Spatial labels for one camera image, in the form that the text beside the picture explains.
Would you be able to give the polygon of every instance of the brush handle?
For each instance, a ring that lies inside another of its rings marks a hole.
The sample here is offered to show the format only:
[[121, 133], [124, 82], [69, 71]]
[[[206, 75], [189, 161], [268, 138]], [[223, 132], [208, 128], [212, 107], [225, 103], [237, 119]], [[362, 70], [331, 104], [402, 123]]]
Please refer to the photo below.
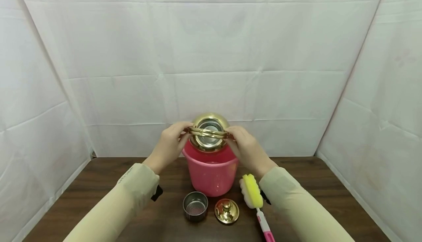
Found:
[[264, 233], [264, 237], [266, 242], [275, 242], [273, 234], [271, 233], [270, 226], [267, 223], [267, 220], [264, 216], [264, 213], [261, 210], [256, 209], [258, 212], [256, 213], [256, 217], [258, 218], [259, 225], [261, 225], [261, 229]]

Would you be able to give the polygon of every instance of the wooden table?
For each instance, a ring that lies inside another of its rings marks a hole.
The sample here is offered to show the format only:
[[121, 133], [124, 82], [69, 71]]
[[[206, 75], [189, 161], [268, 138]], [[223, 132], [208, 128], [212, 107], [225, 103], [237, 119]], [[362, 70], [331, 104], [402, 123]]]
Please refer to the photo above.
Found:
[[[123, 173], [144, 158], [93, 159], [44, 215], [25, 241], [62, 241], [72, 228], [116, 184]], [[348, 231], [356, 241], [389, 241], [380, 228], [356, 202], [327, 165], [316, 157], [273, 158], [286, 168]], [[193, 191], [184, 158], [171, 164], [160, 176], [164, 193], [133, 219], [117, 241], [264, 241], [256, 212], [249, 209], [240, 192], [239, 178], [249, 173], [240, 166], [231, 190], [222, 197], [233, 199], [240, 216], [231, 226], [214, 216], [219, 198], [209, 198], [208, 216], [190, 223], [183, 215], [182, 201]], [[265, 204], [263, 212], [276, 241], [299, 241], [289, 224]]]

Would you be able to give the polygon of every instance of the sleeve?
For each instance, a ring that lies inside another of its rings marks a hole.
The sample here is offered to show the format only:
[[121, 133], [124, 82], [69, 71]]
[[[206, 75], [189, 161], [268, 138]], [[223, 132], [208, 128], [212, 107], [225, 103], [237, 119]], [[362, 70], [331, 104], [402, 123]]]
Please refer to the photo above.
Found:
[[334, 217], [284, 168], [272, 168], [259, 182], [261, 189], [304, 242], [354, 241]]
[[65, 242], [115, 241], [129, 221], [147, 205], [159, 176], [136, 163], [117, 181], [64, 239]]

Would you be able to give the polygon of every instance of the pink bucket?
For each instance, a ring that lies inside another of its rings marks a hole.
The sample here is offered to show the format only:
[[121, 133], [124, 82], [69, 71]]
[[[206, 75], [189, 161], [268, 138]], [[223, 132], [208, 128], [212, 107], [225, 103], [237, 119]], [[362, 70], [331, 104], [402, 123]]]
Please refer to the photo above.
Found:
[[227, 145], [217, 153], [203, 153], [188, 141], [182, 150], [187, 159], [190, 179], [195, 190], [217, 197], [230, 190], [235, 180], [238, 159]]

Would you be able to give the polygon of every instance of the person's left hand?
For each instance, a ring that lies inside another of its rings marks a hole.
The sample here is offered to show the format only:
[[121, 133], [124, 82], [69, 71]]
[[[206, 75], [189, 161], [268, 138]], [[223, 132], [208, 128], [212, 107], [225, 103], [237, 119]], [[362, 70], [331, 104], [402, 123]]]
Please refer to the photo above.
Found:
[[142, 164], [147, 165], [158, 175], [180, 155], [190, 134], [185, 133], [181, 137], [180, 135], [190, 126], [193, 126], [190, 122], [177, 122], [165, 129], [151, 155]]

